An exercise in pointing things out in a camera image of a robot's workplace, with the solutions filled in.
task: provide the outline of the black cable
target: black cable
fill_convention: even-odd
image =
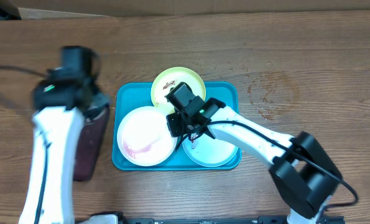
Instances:
[[[246,124],[243,124],[243,123],[240,123],[238,121],[212,121],[208,124],[204,124],[204,125],[201,125],[199,127],[196,127],[195,129],[191,130],[190,132],[188,132],[186,134],[186,136],[181,139],[181,141],[179,142],[179,145],[181,145],[181,143],[191,135],[191,133],[194,133],[196,130],[199,130],[199,129],[203,129],[207,126],[210,126],[210,125],[214,125],[214,124],[235,124],[235,125],[238,125],[238,126],[241,126],[245,129],[247,129],[248,131],[251,131],[253,132],[254,134],[258,135],[259,137],[265,139],[267,142],[283,149],[284,151],[286,152],[290,152],[292,155],[295,156],[295,158],[297,158],[298,160],[300,161],[305,161],[307,164],[313,166],[314,168],[316,168],[317,170],[319,170],[320,172],[326,174],[326,175],[329,175],[331,178],[333,178],[334,180],[336,180],[339,184],[342,184],[344,185],[344,187],[346,187],[354,196],[354,200],[353,202],[346,202],[346,203],[334,203],[334,204],[329,204],[329,205],[326,205],[323,207],[323,211],[324,210],[327,210],[329,208],[336,208],[336,207],[348,207],[348,206],[352,206],[352,205],[355,205],[359,202],[359,196],[358,196],[358,193],[355,191],[354,188],[352,188],[352,186],[350,186],[347,182],[345,182],[343,179],[335,176],[334,174],[332,174],[331,172],[325,170],[324,168],[320,167],[319,165],[315,164],[314,162],[310,161],[309,159],[307,159],[306,157],[300,155],[299,153],[295,152],[295,151],[292,151],[290,150],[289,148],[279,144],[278,142],[276,142],[275,140],[265,136],[264,134],[260,133],[259,131],[255,130],[254,128],[246,125]]]
[[[12,65],[0,65],[0,70],[17,71],[17,72],[22,72],[22,73],[25,73],[25,74],[34,75],[34,76],[41,77],[41,78],[46,78],[47,77],[43,73],[39,73],[39,72],[30,70],[30,69],[27,69],[27,68],[21,68],[21,67],[12,66]],[[7,101],[8,102],[8,106],[7,106],[8,108],[11,108],[12,106],[17,107],[17,105],[15,103],[10,102],[6,98],[5,98],[5,100],[3,100],[3,98],[5,98],[5,97],[2,94],[0,94],[0,104],[2,104],[3,106],[6,106],[6,105],[4,105],[2,102]],[[37,209],[36,209],[36,212],[35,212],[35,219],[34,219],[34,224],[38,224],[39,221],[40,221],[41,213],[42,213],[42,201],[44,199],[45,184],[46,184],[46,180],[47,180],[47,171],[48,171],[48,148],[50,147],[51,143],[48,142],[46,133],[42,129],[41,125],[38,124],[36,121],[33,121],[33,124],[36,126],[36,128],[39,130],[39,132],[42,136],[42,139],[43,139],[43,142],[44,142],[44,149],[45,149],[44,173],[42,174],[41,189],[40,189],[39,200],[38,200]]]

